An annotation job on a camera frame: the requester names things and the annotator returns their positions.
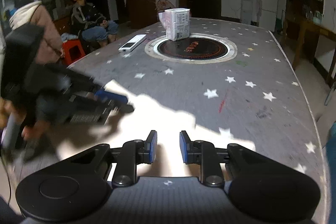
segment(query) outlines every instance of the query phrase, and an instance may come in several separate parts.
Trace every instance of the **desk leg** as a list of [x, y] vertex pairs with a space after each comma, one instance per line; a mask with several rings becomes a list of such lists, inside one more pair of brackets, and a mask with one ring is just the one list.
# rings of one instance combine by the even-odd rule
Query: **desk leg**
[[288, 22], [287, 20], [285, 19], [283, 21], [283, 30], [282, 30], [282, 38], [281, 38], [281, 47], [285, 47], [286, 46], [286, 37], [287, 37], [287, 27], [288, 27]]
[[335, 52], [334, 52], [334, 56], [333, 56], [333, 59], [331, 61], [331, 65], [330, 65], [330, 69], [329, 69], [329, 73], [328, 73], [328, 76], [327, 76], [327, 81], [326, 83], [328, 85], [331, 85], [332, 83], [330, 83], [330, 80], [331, 80], [331, 75], [334, 71], [334, 68], [335, 68], [335, 64], [336, 64], [336, 47], [335, 47]]
[[297, 65], [299, 64], [300, 61], [300, 55], [301, 55], [301, 50], [302, 50], [302, 45], [305, 42], [305, 32], [306, 32], [306, 25], [305, 22], [303, 21], [300, 24], [300, 32], [299, 32], [299, 37], [297, 39], [298, 45], [296, 46], [296, 51], [295, 51], [295, 56], [294, 56], [294, 61], [292, 64], [293, 70], [296, 69]]

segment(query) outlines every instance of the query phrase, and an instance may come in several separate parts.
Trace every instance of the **black jacket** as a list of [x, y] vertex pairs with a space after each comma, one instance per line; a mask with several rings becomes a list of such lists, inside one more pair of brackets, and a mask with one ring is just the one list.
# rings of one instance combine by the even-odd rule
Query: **black jacket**
[[71, 33], [80, 35], [84, 30], [99, 26], [104, 19], [106, 17], [92, 3], [86, 3], [83, 7], [75, 3], [71, 15]]

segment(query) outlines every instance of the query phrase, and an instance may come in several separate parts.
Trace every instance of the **seated man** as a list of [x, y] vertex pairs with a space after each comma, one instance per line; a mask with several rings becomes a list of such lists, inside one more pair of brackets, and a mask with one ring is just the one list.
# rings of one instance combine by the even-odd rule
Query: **seated man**
[[101, 47], [116, 40], [118, 25], [112, 21], [106, 20], [98, 12], [92, 3], [86, 0], [73, 0], [71, 15], [71, 32], [75, 35], [82, 35], [87, 42], [97, 41]]

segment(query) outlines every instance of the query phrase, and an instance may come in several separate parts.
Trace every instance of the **screw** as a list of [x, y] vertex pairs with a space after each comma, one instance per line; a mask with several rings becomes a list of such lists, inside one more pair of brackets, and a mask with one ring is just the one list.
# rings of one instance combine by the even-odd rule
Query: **screw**
[[120, 186], [128, 186], [131, 183], [131, 179], [128, 176], [120, 175], [114, 179], [114, 182]]
[[223, 179], [217, 175], [214, 176], [208, 176], [205, 181], [210, 185], [220, 185], [223, 183]]

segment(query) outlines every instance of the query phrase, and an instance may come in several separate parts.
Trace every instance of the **green stain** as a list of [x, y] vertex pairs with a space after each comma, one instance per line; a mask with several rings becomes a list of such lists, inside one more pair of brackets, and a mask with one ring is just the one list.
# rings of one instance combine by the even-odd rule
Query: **green stain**
[[247, 66], [247, 63], [246, 63], [246, 62], [243, 62], [243, 61], [240, 61], [240, 60], [237, 60], [237, 61], [236, 61], [236, 64], [237, 64], [237, 65], [241, 65], [241, 66], [243, 66], [243, 67], [246, 67], [246, 66]]

